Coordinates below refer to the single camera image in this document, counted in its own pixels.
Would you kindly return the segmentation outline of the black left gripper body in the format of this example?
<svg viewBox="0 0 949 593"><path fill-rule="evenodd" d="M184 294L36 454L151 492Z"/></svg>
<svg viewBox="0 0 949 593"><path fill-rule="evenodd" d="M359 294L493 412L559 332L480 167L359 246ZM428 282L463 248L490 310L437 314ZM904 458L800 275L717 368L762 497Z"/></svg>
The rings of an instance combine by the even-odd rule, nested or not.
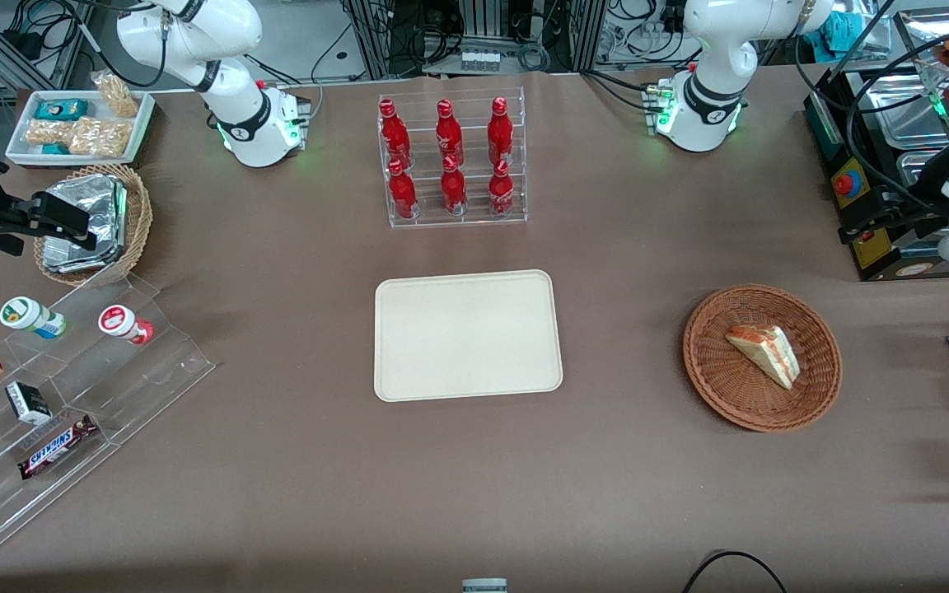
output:
<svg viewBox="0 0 949 593"><path fill-rule="evenodd" d="M878 185L885 185L886 190L904 196L899 217L937 217L935 228L930 227L933 232L949 226L949 198L942 192L945 181L949 180L949 145L920 161L918 175L912 183L904 179L904 171L903 166L897 166L896 176L881 174L878 180Z"/></svg>

